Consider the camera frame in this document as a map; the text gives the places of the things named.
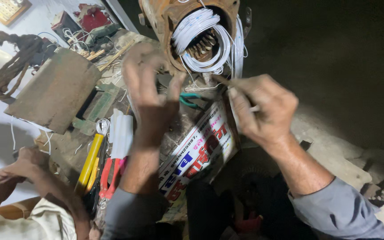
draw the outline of grey sleeve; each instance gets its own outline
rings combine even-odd
[[[168,201],[159,193],[131,194],[117,188],[106,208],[102,240],[152,239],[155,222],[161,220]]]
[[[341,239],[384,239],[373,205],[355,188],[335,178],[316,193],[293,198],[296,215],[309,226]]]

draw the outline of red-handled pliers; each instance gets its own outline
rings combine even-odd
[[[121,175],[124,174],[126,161],[127,161],[127,157],[123,159],[115,158],[114,175],[112,176],[112,182],[110,184],[110,187],[108,188],[108,177],[109,177],[110,167],[112,166],[112,159],[111,158],[106,159],[106,163],[104,164],[104,168],[102,171],[102,177],[100,179],[100,192],[99,192],[100,198],[107,198],[107,199],[112,198],[116,190],[116,178],[118,174],[121,174]]]

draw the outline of brown rope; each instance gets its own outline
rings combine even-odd
[[[20,81],[29,66],[29,61],[33,58],[35,53],[42,51],[43,44],[42,39],[33,34],[17,36],[15,34],[7,34],[6,32],[0,31],[0,46],[3,45],[4,41],[17,45],[19,51],[0,69],[0,100],[9,98],[19,87]],[[8,84],[20,72],[22,72],[22,75],[17,80],[17,83],[7,94],[4,94],[8,91]]]

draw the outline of signboard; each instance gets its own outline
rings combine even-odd
[[[186,185],[215,177],[236,151],[223,101],[216,101],[159,169],[158,187],[170,203],[162,221],[184,219]]]

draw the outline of rusty motor housing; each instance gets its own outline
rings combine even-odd
[[[220,24],[227,30],[232,38],[236,34],[236,15],[239,9],[239,0],[202,0],[207,8],[213,10],[220,16]],[[150,25],[159,41],[162,50],[168,58],[171,65],[183,72],[180,56],[174,51],[172,46],[172,35],[177,25],[190,13],[203,8],[199,0],[189,0],[181,3],[178,0],[139,0],[142,14],[139,14],[142,25]]]

